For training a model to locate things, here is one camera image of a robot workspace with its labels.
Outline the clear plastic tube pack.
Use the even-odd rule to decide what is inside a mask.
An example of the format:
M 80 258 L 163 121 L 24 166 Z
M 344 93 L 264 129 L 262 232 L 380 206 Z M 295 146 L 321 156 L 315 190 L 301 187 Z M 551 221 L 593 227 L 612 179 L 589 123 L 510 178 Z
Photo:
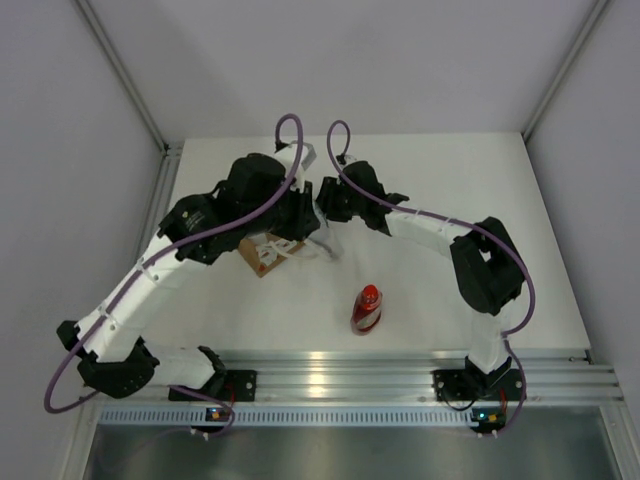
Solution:
M 338 261 L 344 255 L 344 248 L 332 228 L 321 232 L 314 242 L 328 261 Z

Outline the red shampoo bottle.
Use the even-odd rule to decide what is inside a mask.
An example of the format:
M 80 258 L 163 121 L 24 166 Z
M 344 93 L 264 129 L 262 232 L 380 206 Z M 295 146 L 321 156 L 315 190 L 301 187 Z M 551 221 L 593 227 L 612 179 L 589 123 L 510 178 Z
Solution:
M 382 317 L 382 292 L 373 284 L 366 285 L 356 296 L 350 325 L 354 334 L 366 335 Z

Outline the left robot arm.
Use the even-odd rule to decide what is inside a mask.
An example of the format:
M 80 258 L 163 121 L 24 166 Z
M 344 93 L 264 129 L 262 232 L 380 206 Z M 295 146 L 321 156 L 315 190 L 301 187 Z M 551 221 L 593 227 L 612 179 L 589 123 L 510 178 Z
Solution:
M 173 385 L 186 398 L 219 397 L 227 369 L 210 348 L 156 346 L 142 332 L 172 292 L 243 239 L 271 233 L 304 240 L 319 229 L 304 178 L 314 158 L 309 144 L 282 146 L 272 156 L 251 153 L 234 161 L 213 191 L 178 200 L 128 277 L 91 314 L 58 327 L 85 385 L 115 399 Z

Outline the burlap watermelon canvas bag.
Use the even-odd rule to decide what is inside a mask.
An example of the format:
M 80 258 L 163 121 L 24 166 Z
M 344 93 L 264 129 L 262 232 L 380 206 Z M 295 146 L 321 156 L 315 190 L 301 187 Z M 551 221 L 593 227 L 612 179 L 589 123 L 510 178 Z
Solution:
M 273 234 L 245 238 L 240 241 L 237 251 L 258 278 L 263 278 L 286 260 L 306 261 L 320 256 L 310 244 Z

